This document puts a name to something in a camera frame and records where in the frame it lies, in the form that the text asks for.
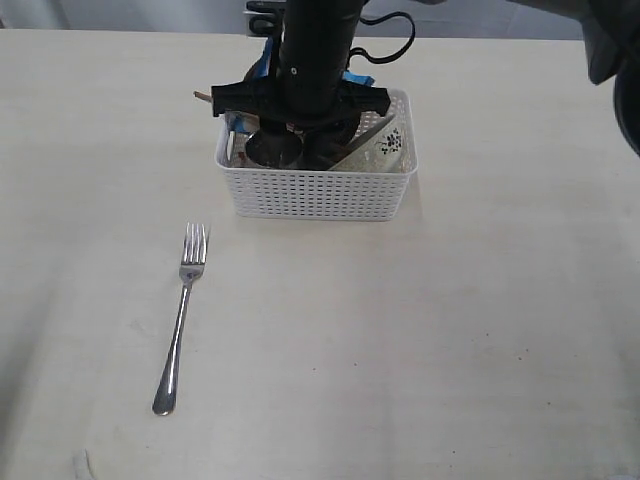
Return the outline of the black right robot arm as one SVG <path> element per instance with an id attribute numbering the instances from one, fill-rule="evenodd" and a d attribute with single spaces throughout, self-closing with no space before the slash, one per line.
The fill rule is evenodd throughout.
<path id="1" fill-rule="evenodd" d="M 295 153 L 324 160 L 354 135 L 363 113 L 386 113 L 389 93 L 348 69 L 355 57 L 385 65 L 357 35 L 418 38 L 581 39 L 591 83 L 613 85 L 621 134 L 639 146 L 639 5 L 635 1 L 249 1 L 249 36 L 263 52 L 236 83 L 205 95 L 215 116 L 236 115 L 253 157 L 276 165 Z"/>

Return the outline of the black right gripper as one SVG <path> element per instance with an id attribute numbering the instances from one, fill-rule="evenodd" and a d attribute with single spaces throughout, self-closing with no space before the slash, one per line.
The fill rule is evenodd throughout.
<path id="1" fill-rule="evenodd" d="M 334 124 L 365 112 L 384 116 L 390 108 L 385 88 L 345 80 L 326 91 L 311 92 L 302 87 L 286 87 L 273 79 L 254 79 L 214 85 L 211 95 L 216 117 L 241 112 L 303 129 Z"/>

